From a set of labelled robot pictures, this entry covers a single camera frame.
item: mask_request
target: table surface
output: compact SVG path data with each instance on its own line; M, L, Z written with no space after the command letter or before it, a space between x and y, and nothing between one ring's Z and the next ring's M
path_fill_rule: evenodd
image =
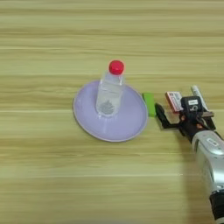
M211 224L191 146L151 118L126 143L97 140L73 98L123 60L127 83L190 95L224 136L224 2L0 1L0 223Z

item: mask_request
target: water bottle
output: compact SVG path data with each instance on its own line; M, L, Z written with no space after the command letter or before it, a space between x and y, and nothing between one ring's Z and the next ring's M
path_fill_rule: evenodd
M113 60L101 78L96 100L96 110L100 116L114 116L121 106L125 85L123 69L124 64L120 60Z

